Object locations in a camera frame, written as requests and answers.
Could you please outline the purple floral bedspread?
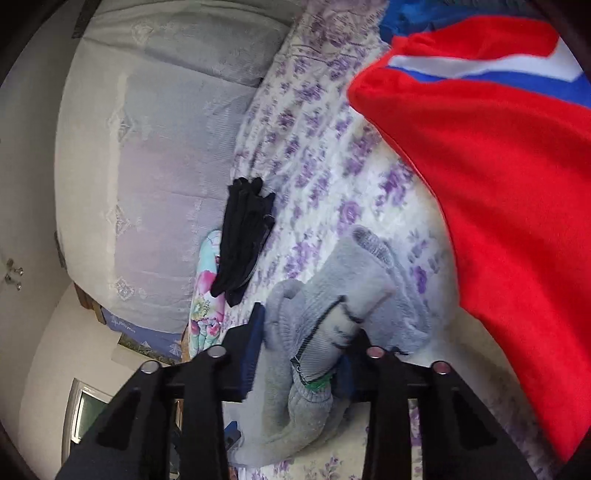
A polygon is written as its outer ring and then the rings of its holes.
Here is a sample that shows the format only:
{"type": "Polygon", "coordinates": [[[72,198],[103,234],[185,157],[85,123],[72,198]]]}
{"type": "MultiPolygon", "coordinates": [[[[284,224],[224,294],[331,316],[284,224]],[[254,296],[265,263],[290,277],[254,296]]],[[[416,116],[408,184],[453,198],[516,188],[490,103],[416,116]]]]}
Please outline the purple floral bedspread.
{"type": "Polygon", "coordinates": [[[521,449],[540,479],[557,462],[503,352],[461,309],[454,259],[434,197],[349,106],[356,73],[386,52],[383,1],[311,1],[273,59],[236,141],[236,177],[276,195],[276,224],[228,326],[249,317],[277,282],[307,281],[353,224],[391,240],[432,315],[418,364],[452,364],[521,449]]]}

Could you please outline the black folded garment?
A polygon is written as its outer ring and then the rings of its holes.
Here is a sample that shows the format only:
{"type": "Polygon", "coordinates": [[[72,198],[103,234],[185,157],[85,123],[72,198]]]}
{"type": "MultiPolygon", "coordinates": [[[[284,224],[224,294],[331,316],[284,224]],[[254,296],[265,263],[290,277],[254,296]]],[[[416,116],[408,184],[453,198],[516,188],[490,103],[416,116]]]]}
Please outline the black folded garment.
{"type": "Polygon", "coordinates": [[[242,302],[257,259],[276,224],[276,194],[263,196],[263,179],[239,177],[228,186],[221,229],[221,250],[211,296],[223,295],[229,307],[242,302]]]}

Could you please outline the lavender embossed bed headboard cover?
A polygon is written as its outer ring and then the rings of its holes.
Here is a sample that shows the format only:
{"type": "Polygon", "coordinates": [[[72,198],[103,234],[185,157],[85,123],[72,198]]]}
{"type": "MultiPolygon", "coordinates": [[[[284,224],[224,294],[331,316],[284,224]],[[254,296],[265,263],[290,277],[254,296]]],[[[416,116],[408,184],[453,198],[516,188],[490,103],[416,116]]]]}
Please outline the lavender embossed bed headboard cover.
{"type": "Polygon", "coordinates": [[[139,327],[182,332],[235,140],[301,1],[103,1],[77,46],[55,148],[73,282],[139,327]]]}

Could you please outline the folded teal floral quilt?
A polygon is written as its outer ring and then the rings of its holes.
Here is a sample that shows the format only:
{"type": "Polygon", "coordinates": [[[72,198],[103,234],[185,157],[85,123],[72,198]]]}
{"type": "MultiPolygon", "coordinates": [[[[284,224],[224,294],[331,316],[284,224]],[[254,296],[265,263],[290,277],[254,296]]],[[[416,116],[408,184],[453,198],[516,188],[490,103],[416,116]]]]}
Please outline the folded teal floral quilt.
{"type": "Polygon", "coordinates": [[[217,275],[221,250],[221,230],[209,232],[198,251],[195,278],[188,320],[188,353],[193,358],[218,343],[224,324],[224,296],[211,295],[217,275]]]}

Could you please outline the blue printed cushion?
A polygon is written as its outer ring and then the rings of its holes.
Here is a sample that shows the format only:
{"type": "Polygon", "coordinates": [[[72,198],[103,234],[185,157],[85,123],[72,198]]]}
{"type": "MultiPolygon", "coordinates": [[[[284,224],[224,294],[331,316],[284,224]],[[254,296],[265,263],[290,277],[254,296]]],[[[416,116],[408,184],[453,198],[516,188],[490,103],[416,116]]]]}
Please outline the blue printed cushion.
{"type": "Polygon", "coordinates": [[[165,357],[174,363],[182,357],[181,333],[165,333],[156,330],[139,327],[112,314],[105,308],[101,313],[106,325],[113,331],[130,339],[144,351],[151,352],[160,357],[165,357]]]}

